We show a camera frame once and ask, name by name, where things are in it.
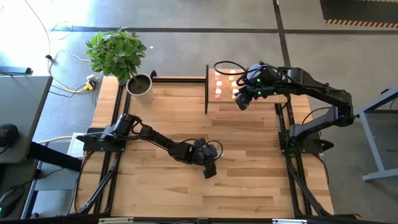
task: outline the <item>concrete floor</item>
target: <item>concrete floor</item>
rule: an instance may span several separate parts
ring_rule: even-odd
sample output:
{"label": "concrete floor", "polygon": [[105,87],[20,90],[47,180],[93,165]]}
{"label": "concrete floor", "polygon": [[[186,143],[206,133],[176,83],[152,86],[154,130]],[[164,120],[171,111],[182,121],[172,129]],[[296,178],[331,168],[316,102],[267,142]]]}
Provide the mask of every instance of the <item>concrete floor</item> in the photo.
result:
{"label": "concrete floor", "polygon": [[[277,28],[272,0],[29,2],[48,28],[61,21],[97,27]],[[285,29],[369,29],[325,24],[316,0],[279,0],[279,4]],[[45,75],[47,38],[29,8],[24,2],[6,4],[0,20],[9,21],[0,24],[8,30],[7,35],[0,35],[0,62],[29,66],[35,75]],[[84,41],[94,34],[74,32],[63,40],[52,40],[52,55],[64,49],[86,58]],[[62,35],[56,32],[51,37]],[[219,60],[232,60],[246,67],[260,60],[277,66],[284,64],[278,34],[139,35],[147,47],[153,46],[148,48],[142,63],[144,73],[154,69],[159,75],[203,76],[205,65]],[[354,108],[398,85],[398,35],[286,35],[286,39],[292,65],[304,68],[321,82],[350,92]],[[91,74],[87,62],[63,52],[57,53],[56,61],[53,75],[70,88],[82,85]],[[310,99],[310,105],[315,109],[324,104]],[[84,132],[94,110],[91,94],[73,98],[49,94],[34,140]],[[335,143],[324,156],[335,213],[358,213],[365,220],[397,222],[398,177],[368,184],[362,181],[361,175],[376,171],[376,165],[361,123],[328,128],[322,138]],[[65,213],[69,199],[70,192],[41,192],[34,212],[42,216]]]}

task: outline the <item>led light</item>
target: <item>led light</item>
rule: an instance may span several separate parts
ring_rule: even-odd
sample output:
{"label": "led light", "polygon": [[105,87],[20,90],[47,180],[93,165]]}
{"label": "led light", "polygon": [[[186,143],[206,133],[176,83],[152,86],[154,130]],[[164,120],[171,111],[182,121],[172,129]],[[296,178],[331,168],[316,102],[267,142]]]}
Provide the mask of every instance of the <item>led light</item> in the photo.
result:
{"label": "led light", "polygon": [[233,91],[234,89],[236,89],[238,85],[236,84],[236,81],[231,82],[231,91]]}

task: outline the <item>wooden table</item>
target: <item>wooden table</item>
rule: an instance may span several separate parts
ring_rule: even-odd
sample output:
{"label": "wooden table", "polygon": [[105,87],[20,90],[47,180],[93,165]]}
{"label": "wooden table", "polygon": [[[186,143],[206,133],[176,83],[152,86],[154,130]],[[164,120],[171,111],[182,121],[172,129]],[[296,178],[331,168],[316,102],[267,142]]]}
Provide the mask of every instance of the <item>wooden table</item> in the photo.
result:
{"label": "wooden table", "polygon": [[[117,89],[115,78],[104,79],[93,127],[111,123]],[[216,162],[218,174],[205,179],[203,167],[174,161],[149,142],[129,142],[119,166],[112,217],[294,217],[274,106],[286,99],[253,104],[246,111],[233,102],[212,102],[204,114],[204,94],[202,83],[154,83],[153,102],[142,105],[132,98],[129,113],[174,141],[221,141],[224,154]],[[306,96],[292,96],[292,106],[296,122],[310,112]],[[103,157],[96,152],[86,163],[78,189],[80,206],[98,185]],[[309,189],[333,213],[322,163],[303,154],[303,164]],[[102,207],[108,196],[108,190],[104,192]]]}

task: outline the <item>cable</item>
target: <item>cable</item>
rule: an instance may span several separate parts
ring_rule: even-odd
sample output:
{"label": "cable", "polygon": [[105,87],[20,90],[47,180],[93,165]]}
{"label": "cable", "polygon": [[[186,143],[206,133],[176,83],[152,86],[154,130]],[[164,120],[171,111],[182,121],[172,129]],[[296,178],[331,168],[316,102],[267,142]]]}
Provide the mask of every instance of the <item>cable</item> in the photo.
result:
{"label": "cable", "polygon": [[59,93],[54,93],[53,91],[49,91],[49,92],[52,93],[52,94],[58,95],[58,96],[64,96],[64,97],[67,97],[67,98],[72,98],[75,94],[80,93],[80,92],[82,92],[82,91],[85,91],[84,88],[81,89],[81,90],[78,90],[78,89],[80,89],[81,87],[84,87],[84,86],[86,86],[86,84],[79,86],[79,87],[73,92],[73,94],[70,95],[70,96],[63,95],[63,94],[59,94]]}
{"label": "cable", "polygon": [[94,153],[94,151],[89,152],[89,153],[87,154],[86,158],[85,158],[85,159],[83,160],[83,162],[81,163],[81,169],[80,169],[80,171],[79,171],[79,176],[77,177],[76,186],[75,186],[75,189],[73,190],[73,191],[74,191],[73,197],[75,198],[75,203],[74,203],[75,212],[77,212],[77,192],[78,192],[78,189],[79,189],[79,183],[80,183],[81,173],[83,172],[83,168],[84,168],[84,166],[85,166],[85,164],[86,164],[86,161],[88,160],[88,158],[90,158],[90,156],[91,156],[93,153]]}
{"label": "cable", "polygon": [[9,147],[10,147],[10,145],[4,147],[4,149],[0,152],[0,155],[5,153]]}
{"label": "cable", "polygon": [[84,91],[84,90],[73,91],[73,90],[68,89],[66,86],[62,85],[62,84],[51,74],[51,65],[52,65],[52,63],[51,63],[51,65],[50,65],[50,60],[52,60],[52,57],[51,57],[51,41],[50,41],[49,33],[47,32],[47,30],[46,30],[46,28],[45,28],[43,22],[40,20],[40,18],[39,18],[38,15],[36,14],[36,12],[33,10],[32,6],[30,6],[30,4],[27,2],[27,0],[24,0],[24,1],[25,1],[25,3],[29,6],[29,8],[30,8],[30,10],[33,12],[33,14],[35,14],[37,20],[39,20],[40,24],[41,24],[42,27],[43,27],[43,30],[44,30],[44,32],[45,32],[45,35],[47,36],[47,40],[48,40],[48,42],[49,42],[49,54],[46,55],[46,58],[48,59],[48,60],[47,60],[47,71],[48,71],[49,75],[53,78],[53,80],[54,80],[54,82],[55,82],[56,84],[60,85],[63,89],[65,89],[66,91],[68,91],[68,92],[70,92],[70,93],[79,93],[79,92]]}
{"label": "cable", "polygon": [[393,101],[391,102],[391,104],[390,104],[390,110],[391,110],[392,105],[394,104],[394,102],[395,102],[396,99],[397,99],[397,98],[393,99]]}
{"label": "cable", "polygon": [[[219,71],[219,70],[216,68],[216,66],[219,65],[219,64],[221,64],[221,63],[231,63],[231,64],[233,64],[233,65],[238,66],[240,69],[244,70],[244,72],[238,72],[238,73],[234,73],[234,74],[221,72],[221,71]],[[216,71],[216,72],[218,72],[218,73],[220,73],[220,74],[222,74],[222,75],[245,75],[245,74],[247,74],[247,73],[249,73],[249,72],[253,72],[253,71],[259,70],[259,68],[256,68],[256,69],[252,69],[252,70],[248,71],[248,70],[245,69],[242,65],[240,65],[240,64],[238,64],[238,63],[236,63],[236,62],[229,61],[229,60],[216,62],[216,63],[214,64],[213,67],[214,67],[214,71]]]}
{"label": "cable", "polygon": [[67,52],[66,50],[60,49],[60,51],[63,51],[63,52],[65,52],[65,53],[67,53],[69,56],[75,57],[75,58],[77,58],[77,59],[79,59],[79,60],[81,60],[81,61],[84,61],[84,62],[91,62],[91,60],[89,60],[89,59],[82,59],[82,58],[80,58],[80,57],[77,56],[77,55],[73,55],[73,54]]}
{"label": "cable", "polygon": [[291,100],[292,100],[292,99],[290,98],[290,99],[285,103],[285,105],[284,105],[283,107],[281,107],[281,109],[278,111],[277,114],[279,114],[281,111],[283,111],[284,108],[290,103]]}
{"label": "cable", "polygon": [[318,108],[318,109],[315,109],[315,110],[311,111],[311,112],[304,118],[303,122],[301,122],[301,125],[304,124],[304,121],[305,121],[312,113],[314,113],[314,112],[316,112],[316,111],[318,111],[318,110],[324,110],[324,109],[330,109],[330,107],[322,107],[322,108]]}
{"label": "cable", "polygon": [[164,222],[159,222],[158,224],[180,224],[180,223],[196,223],[197,221],[195,220],[184,220],[184,221],[179,221],[176,223],[164,223]]}
{"label": "cable", "polygon": [[327,181],[327,183],[328,183],[328,185],[329,185],[329,172],[328,172],[328,168],[327,168],[325,162],[323,161],[323,159],[322,159],[320,156],[316,155],[315,153],[313,153],[313,155],[314,155],[316,158],[318,158],[318,159],[322,162],[322,164],[323,164],[323,166],[324,166],[324,168],[325,168],[326,181]]}
{"label": "cable", "polygon": [[[221,72],[221,71],[219,71],[219,70],[216,68],[216,66],[219,65],[219,64],[221,64],[221,63],[231,63],[231,64],[233,64],[233,65],[238,66],[239,68],[242,68],[242,69],[244,70],[244,72],[239,72],[239,73],[235,73],[235,74],[230,74],[230,73]],[[279,69],[279,68],[277,68],[277,67],[275,67],[275,66],[272,66],[272,65],[269,65],[269,64],[264,64],[264,65],[261,66],[261,68],[262,68],[262,67],[270,67],[270,68],[273,68],[274,70],[277,70],[281,75],[283,75],[284,77],[286,77],[287,79],[289,79],[290,81],[292,81],[293,83],[295,83],[296,85],[301,86],[302,88],[306,88],[303,84],[301,84],[301,83],[299,83],[298,81],[294,80],[293,78],[289,77],[289,76],[286,75],[281,69]],[[248,70],[246,70],[242,65],[240,65],[240,64],[238,64],[238,63],[236,63],[236,62],[228,61],[228,60],[216,62],[216,63],[214,64],[214,70],[215,70],[216,72],[222,74],[222,75],[245,75],[245,74],[247,74],[247,73],[249,73],[249,72],[254,72],[254,71],[259,70],[259,69],[260,69],[260,68],[255,68],[255,69],[252,69],[252,70],[249,70],[249,71],[248,71]]]}
{"label": "cable", "polygon": [[223,147],[222,143],[217,141],[217,140],[211,140],[211,141],[206,142],[206,146],[208,146],[209,143],[211,143],[211,142],[217,142],[221,146],[221,152],[218,154],[218,156],[216,158],[214,158],[214,159],[210,159],[210,160],[214,160],[215,161],[215,160],[219,159],[223,155],[224,147]]}
{"label": "cable", "polygon": [[61,137],[57,137],[57,138],[53,138],[53,139],[49,139],[49,140],[39,141],[39,142],[37,142],[37,144],[43,144],[46,142],[52,142],[52,141],[56,141],[56,140],[60,140],[60,139],[67,139],[67,138],[73,138],[73,136],[61,136]]}
{"label": "cable", "polygon": [[[57,23],[57,24],[51,29],[51,32],[52,32],[59,24],[61,24],[61,23],[63,23],[63,22],[70,22],[70,21],[62,21],[62,22]],[[63,37],[61,37],[61,38],[59,38],[59,39],[54,39],[54,38],[51,38],[51,39],[52,39],[52,40],[63,40],[64,38],[66,38],[67,36],[69,36],[72,32],[73,32],[73,23],[71,22],[71,25],[70,25],[70,32],[69,32],[67,35],[65,35],[65,36],[63,36]]]}
{"label": "cable", "polygon": [[18,74],[18,73],[11,74],[11,73],[6,73],[6,72],[0,72],[0,74],[3,74],[3,75],[9,75],[9,76],[23,75],[23,76],[25,76],[25,77],[26,77],[26,75],[25,75],[25,74]]}

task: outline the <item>mouse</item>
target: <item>mouse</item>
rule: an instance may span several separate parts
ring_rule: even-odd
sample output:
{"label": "mouse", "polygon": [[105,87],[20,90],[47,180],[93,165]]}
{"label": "mouse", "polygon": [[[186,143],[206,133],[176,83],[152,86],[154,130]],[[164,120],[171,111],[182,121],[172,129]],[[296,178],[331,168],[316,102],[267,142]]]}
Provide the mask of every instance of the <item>mouse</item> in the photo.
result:
{"label": "mouse", "polygon": [[7,217],[16,207],[24,194],[21,186],[12,187],[0,198],[0,218]]}
{"label": "mouse", "polygon": [[14,144],[19,138],[17,126],[13,124],[0,125],[0,147]]}

